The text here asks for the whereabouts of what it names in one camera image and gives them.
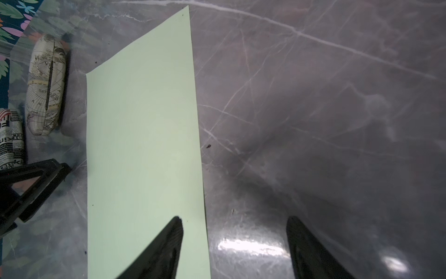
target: green leaf print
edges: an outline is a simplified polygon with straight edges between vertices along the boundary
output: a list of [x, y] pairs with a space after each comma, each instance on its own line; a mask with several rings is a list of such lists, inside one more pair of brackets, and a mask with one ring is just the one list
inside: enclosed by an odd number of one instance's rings
[[5, 4], [0, 2], [0, 14], [16, 19], [23, 18], [23, 15], [19, 10], [11, 6], [10, 4]]
[[5, 38], [14, 40], [14, 38], [12, 38], [11, 35], [9, 35], [8, 32], [6, 32], [3, 29], [0, 29], [0, 40], [7, 42], [7, 40], [5, 40]]
[[2, 76], [6, 76], [7, 72], [8, 72], [8, 63], [6, 63], [6, 61], [0, 61], [0, 79]]

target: leaf-patterned fabric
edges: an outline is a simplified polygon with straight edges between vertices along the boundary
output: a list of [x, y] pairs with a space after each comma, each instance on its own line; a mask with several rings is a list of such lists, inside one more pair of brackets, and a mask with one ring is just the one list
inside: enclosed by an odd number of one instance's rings
[[[0, 40], [15, 44], [28, 27], [43, 0], [2, 0], [0, 2]], [[0, 55], [0, 108], [8, 107], [10, 61]], [[2, 276], [0, 239], [0, 278]]]
[[[106, 49], [113, 49], [109, 42], [111, 38], [103, 38], [104, 26], [96, 25], [97, 18], [90, 16], [89, 13], [96, 14], [99, 11], [95, 9], [99, 8], [100, 15], [103, 17], [103, 13], [108, 13], [109, 1], [39, 0], [39, 2], [41, 6], [36, 14], [32, 12], [28, 14], [23, 8], [16, 7], [22, 14], [33, 17], [16, 45], [31, 51], [44, 34], [54, 36], [61, 41], [68, 56], [74, 55], [68, 79], [71, 79], [72, 84], [86, 88], [84, 73], [90, 70], [83, 68], [85, 65], [83, 59], [97, 66], [103, 62], [100, 59], [104, 58], [100, 57], [100, 53], [105, 52]], [[0, 14], [0, 18], [4, 20], [7, 17]], [[130, 39], [120, 34], [122, 24], [131, 24], [130, 20], [127, 22], [126, 19], [107, 17], [107, 24], [111, 25], [107, 28], [115, 29], [113, 37], [121, 36], [125, 39], [123, 43], [129, 44]], [[7, 60], [6, 62], [9, 63], [8, 107], [17, 110], [23, 119], [29, 63]], [[80, 179], [87, 176], [85, 136], [72, 129], [71, 126], [73, 123], [77, 125], [79, 121], [86, 119], [87, 108], [83, 101], [85, 96], [80, 94], [84, 91], [75, 92], [76, 86], [69, 87], [66, 95], [68, 98], [64, 99], [66, 107], [60, 129], [53, 130], [46, 137], [27, 134], [28, 162], [42, 161], [50, 156], [70, 165], [73, 172], [65, 181], [62, 181], [31, 220], [19, 224], [19, 228], [3, 238], [5, 279], [78, 279], [87, 274], [88, 251], [86, 246], [83, 247], [87, 243], [87, 206], [83, 203], [87, 200], [86, 191], [84, 191], [86, 179]]]

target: white marble vein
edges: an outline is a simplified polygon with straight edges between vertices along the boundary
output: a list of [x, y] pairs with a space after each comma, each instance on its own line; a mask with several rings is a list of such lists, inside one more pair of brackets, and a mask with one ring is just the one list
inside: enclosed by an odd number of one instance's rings
[[231, 117], [233, 117], [233, 118], [235, 118], [235, 119], [238, 119], [238, 120], [240, 120], [240, 121], [242, 121], [242, 122], [245, 122], [245, 123], [247, 123], [247, 124], [251, 124], [251, 125], [257, 126], [255, 123], [246, 121], [246, 120], [244, 120], [244, 119], [242, 119], [242, 118], [240, 118], [240, 117], [238, 117], [238, 116], [235, 116], [235, 115], [233, 115], [233, 114], [230, 114], [230, 113], [228, 113], [228, 112], [225, 112], [225, 111], [223, 111], [223, 110], [221, 110], [221, 109], [214, 108], [214, 107], [212, 107], [212, 106], [208, 106], [208, 105], [206, 105], [206, 104], [199, 104], [198, 106], [199, 106], [199, 107], [205, 107], [205, 108], [211, 108], [211, 109], [214, 109], [214, 110], [216, 110], [216, 111], [219, 111], [219, 112], [221, 112], [221, 113], [224, 113], [224, 114], [226, 114], [226, 115], [229, 115], [229, 116], [231, 116]]
[[362, 51], [353, 49], [351, 47], [347, 47], [347, 46], [339, 45], [339, 44], [336, 44], [336, 43], [333, 43], [333, 42], [322, 40], [320, 38], [317, 38], [317, 37], [308, 35], [306, 33], [303, 33], [303, 32], [297, 30], [296, 28], [294, 28], [294, 27], [292, 27], [290, 25], [287, 25], [287, 24], [284, 24], [284, 23], [272, 20], [272, 19], [267, 18], [267, 17], [261, 17], [259, 15], [256, 15], [256, 14], [253, 14], [253, 13], [250, 13], [250, 12], [240, 11], [240, 10], [233, 9], [233, 8], [221, 7], [221, 6], [218, 6], [218, 5], [215, 5], [215, 4], [203, 3], [203, 2], [196, 1], [196, 0], [146, 0], [146, 1], [119, 1], [119, 2], [115, 2], [115, 3], [117, 3], [117, 4], [122, 4], [122, 3], [127, 3], [127, 4], [145, 4], [145, 5], [158, 5], [158, 6], [167, 6], [169, 4], [186, 4], [186, 5], [199, 6], [199, 7], [203, 7], [203, 8], [210, 8], [210, 9], [218, 10], [218, 11], [222, 11], [222, 12], [236, 13], [236, 14], [247, 16], [247, 17], [253, 17], [253, 18], [256, 18], [256, 19], [259, 19], [259, 20], [262, 20], [262, 21], [269, 22], [270, 24], [281, 26], [283, 28], [289, 29], [290, 31], [292, 31], [293, 33], [295, 33], [298, 36], [305, 37], [307, 39], [319, 42], [321, 44], [324, 44], [324, 45], [327, 45], [327, 46], [332, 46], [332, 47], [335, 47], [335, 48], [338, 48], [338, 49], [342, 49], [342, 50], [346, 50], [346, 51], [349, 51], [349, 52], [354, 53], [356, 55], [359, 55], [359, 56], [371, 59], [373, 61], [376, 61], [376, 62], [385, 64], [385, 65], [394, 67], [396, 69], [399, 69], [399, 70], [402, 70], [402, 71], [405, 71], [405, 72], [412, 73], [414, 75], [419, 75], [419, 76], [422, 76], [422, 77], [425, 77], [425, 78], [428, 78], [428, 79], [434, 79], [434, 80], [438, 80], [438, 81], [446, 83], [446, 81], [444, 81], [444, 80], [442, 80], [442, 79], [440, 79], [440, 78], [438, 78], [438, 77], [436, 77], [434, 75], [431, 75], [431, 74], [428, 74], [428, 73], [423, 73], [423, 72], [420, 72], [420, 71], [417, 71], [417, 70], [414, 70], [414, 69], [410, 69], [410, 68], [404, 67], [402, 65], [399, 65], [399, 64], [396, 64], [396, 63], [384, 60], [382, 58], [379, 58], [379, 57], [376, 57], [376, 56], [373, 56], [373, 55], [370, 55], [370, 54], [367, 54], [367, 53], [364, 53]]
[[429, 2], [424, 2], [424, 1], [420, 1], [420, 0], [407, 0], [407, 2], [417, 5], [417, 6], [421, 6], [421, 7], [432, 7], [432, 8], [446, 7], [446, 1], [438, 2], [438, 3], [429, 3]]
[[351, 150], [351, 151], [356, 151], [356, 152], [360, 152], [360, 153], [364, 153], [364, 154], [368, 154], [368, 155], [374, 155], [374, 156], [387, 156], [387, 157], [394, 157], [394, 158], [404, 159], [404, 160], [410, 159], [410, 158], [408, 158], [408, 157], [401, 157], [401, 156], [397, 156], [397, 155], [389, 154], [389, 153], [378, 153], [378, 152], [368, 151], [368, 150], [364, 150], [364, 149], [358, 149], [358, 148], [351, 148], [351, 147], [339, 146], [339, 145], [336, 145], [336, 144], [334, 144], [334, 143], [332, 143], [332, 142], [329, 142], [329, 141], [327, 141], [327, 140], [325, 140], [325, 139], [323, 139], [323, 138], [316, 137], [316, 136], [312, 135], [312, 134], [311, 134], [310, 132], [308, 132], [308, 131], [304, 131], [304, 130], [302, 130], [302, 129], [299, 129], [299, 128], [297, 128], [297, 127], [292, 127], [292, 126], [290, 126], [290, 128], [293, 129], [293, 130], [295, 130], [295, 131], [298, 131], [298, 132], [300, 132], [300, 133], [304, 133], [304, 134], [308, 135], [310, 138], [312, 138], [312, 139], [314, 139], [314, 140], [317, 140], [317, 141], [319, 141], [319, 142], [323, 142], [323, 143], [325, 143], [325, 144], [327, 144], [327, 145], [330, 145], [330, 146], [333, 146], [333, 147], [335, 147], [335, 148], [337, 148], [337, 149]]

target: light green paper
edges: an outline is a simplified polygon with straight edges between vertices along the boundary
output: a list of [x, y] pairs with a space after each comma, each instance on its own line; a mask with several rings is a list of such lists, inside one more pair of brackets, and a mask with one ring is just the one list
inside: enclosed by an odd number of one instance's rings
[[88, 278], [115, 279], [174, 217], [177, 279], [211, 277], [186, 7], [87, 74]]

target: marble countertop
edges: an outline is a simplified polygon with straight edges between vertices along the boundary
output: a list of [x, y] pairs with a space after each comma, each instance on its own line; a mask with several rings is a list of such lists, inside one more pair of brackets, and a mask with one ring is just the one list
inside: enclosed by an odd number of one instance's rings
[[28, 157], [73, 172], [4, 239], [4, 278], [87, 277], [85, 73], [186, 5], [212, 278], [293, 278], [291, 215], [357, 278], [442, 277], [445, 2], [45, 0], [18, 45], [66, 43], [65, 107]]

